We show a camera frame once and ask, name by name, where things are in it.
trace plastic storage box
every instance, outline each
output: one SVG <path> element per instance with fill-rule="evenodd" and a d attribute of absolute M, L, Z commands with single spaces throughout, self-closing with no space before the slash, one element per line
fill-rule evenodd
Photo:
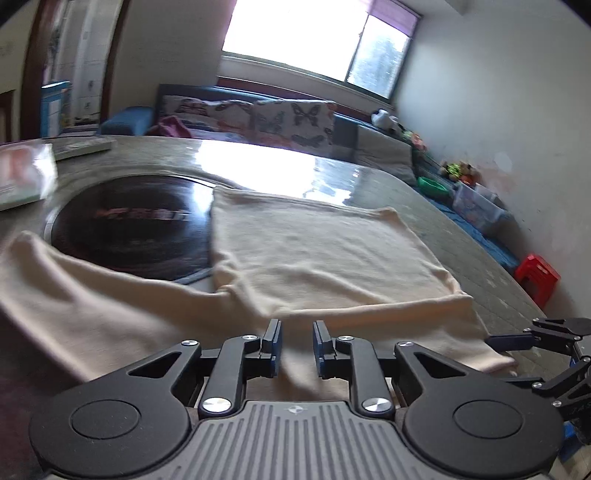
<path fill-rule="evenodd" d="M 453 209 L 486 236 L 494 236 L 511 214 L 459 182 Z"/>

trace green basket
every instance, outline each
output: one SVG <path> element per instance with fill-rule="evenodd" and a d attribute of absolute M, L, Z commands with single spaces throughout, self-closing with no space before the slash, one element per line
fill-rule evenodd
<path fill-rule="evenodd" d="M 423 195 L 431 197 L 435 200 L 445 200 L 449 198 L 450 192 L 444 185 L 436 182 L 435 180 L 428 179 L 426 177 L 419 177 L 417 179 L 418 189 L 421 190 Z"/>

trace window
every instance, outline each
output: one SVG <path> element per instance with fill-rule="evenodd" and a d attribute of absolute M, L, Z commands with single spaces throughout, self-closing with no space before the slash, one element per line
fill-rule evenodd
<path fill-rule="evenodd" d="M 223 49 L 389 98 L 417 20 L 394 0 L 238 0 Z"/>

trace red plastic stool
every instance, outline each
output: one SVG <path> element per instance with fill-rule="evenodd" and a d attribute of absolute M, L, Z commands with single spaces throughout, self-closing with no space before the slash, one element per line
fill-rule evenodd
<path fill-rule="evenodd" d="M 541 256 L 529 254 L 515 270 L 517 283 L 541 309 L 550 299 L 560 275 Z"/>

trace window frame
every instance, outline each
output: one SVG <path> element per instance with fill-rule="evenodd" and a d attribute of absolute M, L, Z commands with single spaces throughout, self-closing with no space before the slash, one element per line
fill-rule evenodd
<path fill-rule="evenodd" d="M 398 85 L 398 80 L 400 78 L 400 74 L 404 68 L 404 63 L 406 62 L 406 58 L 407 58 L 410 44 L 412 43 L 412 41 L 414 39 L 414 35 L 415 35 L 415 32 L 417 31 L 417 27 L 418 27 L 419 22 L 423 19 L 423 17 L 421 15 L 416 13 L 411 8 L 407 7 L 404 4 L 403 4 L 403 6 L 404 6 L 404 8 L 406 8 L 410 12 L 412 12 L 414 15 L 416 15 L 417 23 L 415 24 L 413 34 L 408 38 L 408 41 L 407 41 L 406 45 L 404 46 L 404 50 L 402 51 L 402 61 L 400 62 L 400 68 L 398 69 L 398 72 L 397 72 L 394 82 L 392 84 L 392 88 L 391 88 L 390 93 L 387 97 L 384 97 L 384 96 L 380 95 L 379 93 L 372 92 L 371 90 L 367 90 L 365 88 L 358 87 L 357 85 L 354 85 L 353 83 L 347 81 L 347 78 L 349 78 L 349 76 L 350 76 L 351 68 L 353 67 L 353 63 L 355 62 L 355 56 L 357 55 L 357 52 L 359 50 L 359 45 L 361 44 L 361 38 L 363 37 L 363 33 L 365 32 L 365 27 L 366 27 L 366 25 L 368 23 L 368 19 L 370 17 L 369 13 L 367 13 L 367 15 L 365 17 L 365 22 L 363 23 L 363 28 L 362 28 L 361 32 L 359 33 L 359 38 L 357 40 L 357 46 L 355 47 L 355 51 L 353 52 L 353 55 L 351 56 L 351 61 L 349 62 L 349 68 L 347 68 L 347 73 L 345 74 L 344 81 L 337 80 L 337 79 L 334 79 L 331 77 L 327 77 L 326 75 L 322 75 L 321 73 L 312 72 L 311 70 L 305 70 L 305 69 L 301 69 L 298 67 L 294 67 L 294 66 L 289 65 L 287 63 L 281 63 L 281 62 L 275 61 L 275 60 L 264 59 L 262 57 L 243 55 L 241 53 L 234 53 L 234 52 L 227 51 L 227 50 L 222 50 L 222 55 L 224 55 L 225 57 L 234 57 L 234 58 L 242 59 L 242 60 L 256 61 L 258 63 L 263 63 L 263 64 L 267 64 L 267 65 L 272 65 L 274 67 L 280 67 L 283 69 L 293 70 L 293 71 L 299 72 L 299 73 L 304 73 L 304 74 L 316 77 L 318 79 L 325 80 L 327 82 L 336 83 L 337 85 L 354 90 L 357 93 L 361 93 L 363 95 L 370 96 L 372 98 L 375 98 L 376 100 L 380 100 L 381 102 L 386 102 L 388 104 L 392 104 L 392 101 L 394 100 L 394 92 L 396 91 L 396 87 Z"/>

